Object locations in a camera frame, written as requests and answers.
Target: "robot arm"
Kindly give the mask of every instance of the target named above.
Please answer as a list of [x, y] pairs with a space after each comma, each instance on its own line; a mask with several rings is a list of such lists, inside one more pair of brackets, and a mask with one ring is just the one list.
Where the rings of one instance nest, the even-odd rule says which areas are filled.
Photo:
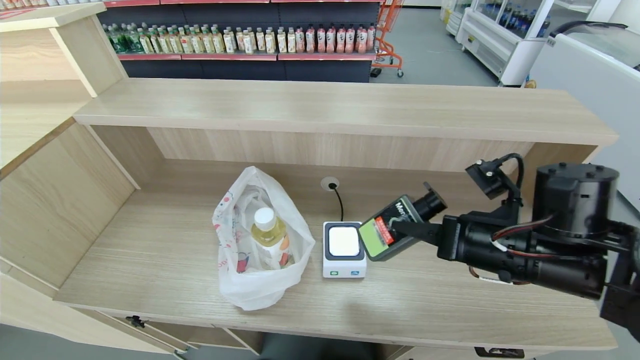
[[[518, 160], [514, 184], [500, 166]], [[393, 228], [438, 247], [441, 259], [459, 261], [478, 279], [536, 284], [587, 299], [604, 294], [600, 316], [626, 327], [640, 341], [640, 230], [609, 219], [619, 173], [592, 164], [538, 168], [532, 221], [518, 224], [524, 164], [520, 155], [478, 161], [467, 173], [490, 199], [505, 192], [491, 213], [444, 216], [442, 224], [394, 222]], [[610, 280], [607, 253], [618, 258]], [[475, 269], [497, 274], [479, 276]]]

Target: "red label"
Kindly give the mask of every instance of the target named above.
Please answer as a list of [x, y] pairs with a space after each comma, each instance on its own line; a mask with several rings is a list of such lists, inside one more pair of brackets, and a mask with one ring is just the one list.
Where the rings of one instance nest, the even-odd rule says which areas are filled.
[[394, 239], [393, 237], [391, 237], [391, 234], [389, 234], [389, 230], [387, 230], [387, 226], [385, 225], [384, 220], [382, 220], [382, 217], [376, 218], [376, 227], [378, 228], [378, 231], [380, 232], [382, 237], [385, 239], [385, 243], [387, 243], [387, 245], [394, 242]]

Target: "yellow liquid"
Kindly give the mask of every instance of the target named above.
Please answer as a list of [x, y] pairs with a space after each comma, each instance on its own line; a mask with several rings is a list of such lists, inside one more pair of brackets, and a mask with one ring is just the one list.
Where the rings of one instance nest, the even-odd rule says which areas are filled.
[[255, 224], [251, 226], [251, 236], [264, 247], [276, 245], [286, 234], [287, 226], [280, 218], [276, 218], [275, 226], [269, 231], [262, 231]]

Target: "gray floor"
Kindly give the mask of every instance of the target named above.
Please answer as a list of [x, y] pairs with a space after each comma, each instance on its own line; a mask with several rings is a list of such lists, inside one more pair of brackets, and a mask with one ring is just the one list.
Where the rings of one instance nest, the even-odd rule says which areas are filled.
[[[460, 51], [438, 18], [438, 10], [404, 9], [387, 40], [404, 56], [404, 77], [398, 78], [393, 69], [383, 69], [375, 83], [438, 84], [496, 86], [497, 80], [475, 58]], [[613, 219], [640, 226], [640, 217], [618, 199]], [[631, 360], [637, 359], [640, 345], [625, 329], [612, 325], [618, 348], [606, 352], [556, 352], [538, 360]], [[189, 360], [255, 359], [244, 350], [202, 347], [188, 352]], [[169, 360], [171, 355], [148, 354], [73, 343], [53, 335], [0, 325], [0, 359], [50, 360]]]

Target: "wooden countertop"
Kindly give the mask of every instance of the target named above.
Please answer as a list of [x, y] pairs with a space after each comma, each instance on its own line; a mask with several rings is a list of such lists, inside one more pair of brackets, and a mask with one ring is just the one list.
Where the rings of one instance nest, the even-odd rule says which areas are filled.
[[[242, 311], [218, 291], [211, 216], [245, 166], [167, 160], [154, 181], [131, 195], [55, 300], [165, 322], [401, 345], [551, 351], [617, 346], [592, 301], [539, 286], [478, 281], [464, 264], [438, 259], [426, 243], [387, 262], [369, 262], [361, 281], [323, 279], [317, 243], [298, 285], [274, 306]], [[257, 166], [281, 182], [317, 241], [322, 223], [339, 216], [336, 197], [319, 186], [326, 174], [340, 179], [346, 220], [364, 220], [402, 193], [423, 195], [424, 180], [446, 199], [445, 213], [497, 206], [465, 173]]]
[[12, 81], [0, 86], [2, 167], [91, 99], [80, 80]]
[[83, 124], [610, 145], [618, 135], [565, 91], [476, 86], [125, 79]]
[[51, 6], [36, 9], [16, 9], [18, 15], [0, 20], [0, 33], [9, 31], [57, 28], [106, 9], [103, 3]]

